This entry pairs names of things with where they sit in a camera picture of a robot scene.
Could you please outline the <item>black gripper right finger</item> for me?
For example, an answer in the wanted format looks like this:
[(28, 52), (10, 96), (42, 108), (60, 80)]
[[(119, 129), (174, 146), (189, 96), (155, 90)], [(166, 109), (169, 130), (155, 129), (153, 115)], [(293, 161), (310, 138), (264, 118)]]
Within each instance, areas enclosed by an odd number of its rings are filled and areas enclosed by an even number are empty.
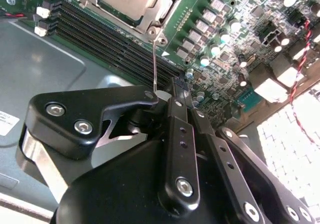
[(194, 107), (187, 82), (181, 96), (195, 125), (199, 150), (217, 169), (225, 194), (228, 223), (315, 223), (306, 205), (285, 187), (267, 165), (233, 131), (214, 131), (205, 114)]

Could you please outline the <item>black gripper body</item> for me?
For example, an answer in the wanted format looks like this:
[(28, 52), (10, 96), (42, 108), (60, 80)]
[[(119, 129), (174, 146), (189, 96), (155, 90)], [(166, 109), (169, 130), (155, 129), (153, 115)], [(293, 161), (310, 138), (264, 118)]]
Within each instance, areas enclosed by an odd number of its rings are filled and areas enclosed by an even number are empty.
[(63, 195), (52, 223), (246, 223), (218, 168), (196, 142), (200, 204), (175, 217), (160, 203), (163, 144), (142, 143), (77, 178)]

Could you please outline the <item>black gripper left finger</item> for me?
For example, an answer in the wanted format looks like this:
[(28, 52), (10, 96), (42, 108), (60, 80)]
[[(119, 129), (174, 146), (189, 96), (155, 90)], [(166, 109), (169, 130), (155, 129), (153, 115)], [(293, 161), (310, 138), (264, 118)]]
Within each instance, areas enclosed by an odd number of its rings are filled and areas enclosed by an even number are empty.
[(83, 174), (142, 143), (163, 144), (158, 198), (170, 214), (200, 202), (194, 127), (180, 78), (164, 91), (146, 86), (38, 94), (28, 104), (19, 151), (60, 203)]

